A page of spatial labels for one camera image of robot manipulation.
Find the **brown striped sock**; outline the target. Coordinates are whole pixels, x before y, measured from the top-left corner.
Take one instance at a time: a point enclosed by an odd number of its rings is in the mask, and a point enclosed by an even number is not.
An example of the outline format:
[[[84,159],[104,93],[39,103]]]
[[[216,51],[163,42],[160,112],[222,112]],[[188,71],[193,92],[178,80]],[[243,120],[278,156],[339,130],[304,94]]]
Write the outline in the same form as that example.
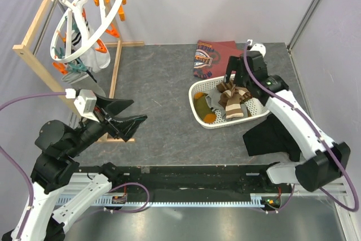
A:
[[[241,103],[235,94],[235,85],[230,81],[228,83],[221,82],[217,85],[217,89],[221,92],[220,105],[226,111],[226,119],[243,117]]]
[[[245,87],[236,86],[235,94],[236,94],[236,97],[239,99],[240,103],[245,103],[246,101],[252,99],[252,94]]]

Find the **grey sock black stripes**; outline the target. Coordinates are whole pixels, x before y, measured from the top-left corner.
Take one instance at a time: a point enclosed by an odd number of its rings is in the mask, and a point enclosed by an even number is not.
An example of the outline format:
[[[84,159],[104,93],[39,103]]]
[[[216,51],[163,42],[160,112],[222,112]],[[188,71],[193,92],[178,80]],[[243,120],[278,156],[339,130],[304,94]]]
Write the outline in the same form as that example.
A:
[[[243,112],[243,118],[252,117],[252,114],[245,103],[242,103],[240,106]]]

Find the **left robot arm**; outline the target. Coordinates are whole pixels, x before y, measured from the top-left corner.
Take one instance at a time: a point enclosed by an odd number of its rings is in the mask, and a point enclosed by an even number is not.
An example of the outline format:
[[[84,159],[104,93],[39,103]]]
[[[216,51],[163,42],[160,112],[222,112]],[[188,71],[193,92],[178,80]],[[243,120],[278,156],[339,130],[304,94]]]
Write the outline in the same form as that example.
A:
[[[42,153],[31,175],[24,176],[29,190],[27,203],[18,225],[2,240],[64,240],[67,231],[98,197],[123,188],[121,172],[112,163],[106,163],[72,200],[55,208],[72,175],[79,170],[76,156],[104,134],[128,141],[147,119],[147,115],[118,117],[133,100],[101,97],[88,90],[66,97],[74,100],[83,120],[76,128],[59,120],[41,127],[35,144]]]

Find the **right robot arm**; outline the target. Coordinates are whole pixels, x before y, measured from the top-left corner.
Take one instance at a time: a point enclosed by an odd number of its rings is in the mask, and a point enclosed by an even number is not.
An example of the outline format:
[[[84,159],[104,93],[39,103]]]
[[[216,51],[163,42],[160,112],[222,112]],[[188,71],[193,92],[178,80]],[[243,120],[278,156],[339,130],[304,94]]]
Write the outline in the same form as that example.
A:
[[[280,183],[295,183],[313,192],[344,176],[350,147],[336,143],[312,121],[278,75],[269,75],[259,51],[247,50],[228,59],[224,81],[245,87],[282,124],[295,140],[305,161],[276,163],[258,178],[259,188],[272,192]]]

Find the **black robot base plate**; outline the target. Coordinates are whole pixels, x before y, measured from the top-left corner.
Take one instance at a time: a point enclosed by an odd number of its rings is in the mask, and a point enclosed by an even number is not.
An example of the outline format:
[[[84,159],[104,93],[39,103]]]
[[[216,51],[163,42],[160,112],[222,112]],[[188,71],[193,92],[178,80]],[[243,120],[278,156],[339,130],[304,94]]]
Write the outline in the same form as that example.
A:
[[[150,203],[225,203],[250,201],[252,194],[286,195],[291,185],[273,185],[264,165],[119,166],[117,184],[129,201]]]

